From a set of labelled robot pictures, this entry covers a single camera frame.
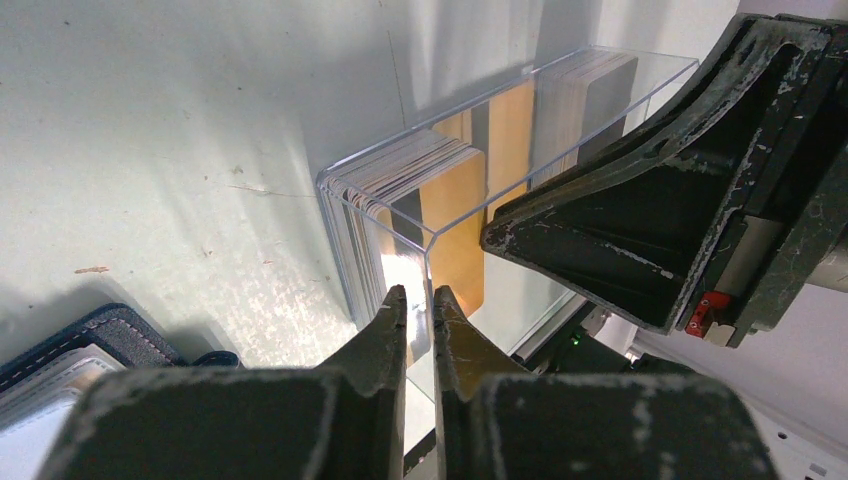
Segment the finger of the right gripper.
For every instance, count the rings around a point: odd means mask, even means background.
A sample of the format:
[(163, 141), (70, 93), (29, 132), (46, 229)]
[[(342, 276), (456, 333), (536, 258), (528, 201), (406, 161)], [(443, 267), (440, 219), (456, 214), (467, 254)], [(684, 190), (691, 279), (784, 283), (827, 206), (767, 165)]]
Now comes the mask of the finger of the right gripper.
[(750, 71), (744, 60), (747, 44), (759, 21), (757, 16), (735, 16), (693, 76), (671, 100), (645, 123), (602, 149), (587, 163), (571, 168), (540, 187), (499, 207), (494, 217), (508, 219), (553, 195), (589, 192), (630, 180), (672, 154), (671, 147), (687, 147), (730, 111), (741, 97), (731, 91)]
[(640, 327), (666, 334), (692, 293), (698, 256), (720, 224), (719, 210), (742, 153), (727, 146), (722, 117), (705, 135), (636, 177), (587, 194), (563, 193), (524, 213), (494, 219), (482, 248), (605, 306)]

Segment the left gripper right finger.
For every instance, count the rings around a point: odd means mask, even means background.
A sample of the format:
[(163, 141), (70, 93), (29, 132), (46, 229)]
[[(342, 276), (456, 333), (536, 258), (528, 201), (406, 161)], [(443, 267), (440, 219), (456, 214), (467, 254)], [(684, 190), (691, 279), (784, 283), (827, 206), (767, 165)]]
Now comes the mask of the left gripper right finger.
[(442, 479), (774, 479), (742, 401), (697, 373), (536, 375), (433, 299)]

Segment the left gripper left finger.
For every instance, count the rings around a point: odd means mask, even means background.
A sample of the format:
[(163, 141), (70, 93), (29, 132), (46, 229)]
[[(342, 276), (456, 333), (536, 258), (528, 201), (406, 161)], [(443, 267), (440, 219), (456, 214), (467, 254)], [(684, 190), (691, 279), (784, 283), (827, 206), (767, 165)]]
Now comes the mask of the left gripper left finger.
[(312, 368), (129, 369), (77, 403), (42, 479), (399, 479), (407, 297)]

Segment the blue card holder wallet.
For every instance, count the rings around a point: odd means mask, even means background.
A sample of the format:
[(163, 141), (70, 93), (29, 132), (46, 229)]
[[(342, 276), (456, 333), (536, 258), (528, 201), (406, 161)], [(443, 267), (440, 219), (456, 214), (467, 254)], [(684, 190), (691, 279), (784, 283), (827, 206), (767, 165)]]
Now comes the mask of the blue card holder wallet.
[(187, 365), (129, 306), (106, 304), (1, 367), (1, 476), (37, 479), (79, 398), (127, 368)]

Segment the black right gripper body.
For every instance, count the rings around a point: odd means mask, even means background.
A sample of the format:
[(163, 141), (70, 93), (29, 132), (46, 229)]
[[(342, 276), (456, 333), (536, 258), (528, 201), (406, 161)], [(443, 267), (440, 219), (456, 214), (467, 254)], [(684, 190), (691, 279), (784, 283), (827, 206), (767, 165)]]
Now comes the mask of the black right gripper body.
[(777, 326), (845, 235), (847, 25), (743, 14), (708, 62), (707, 92), (740, 75), (717, 143), (743, 148), (677, 328), (736, 348)]

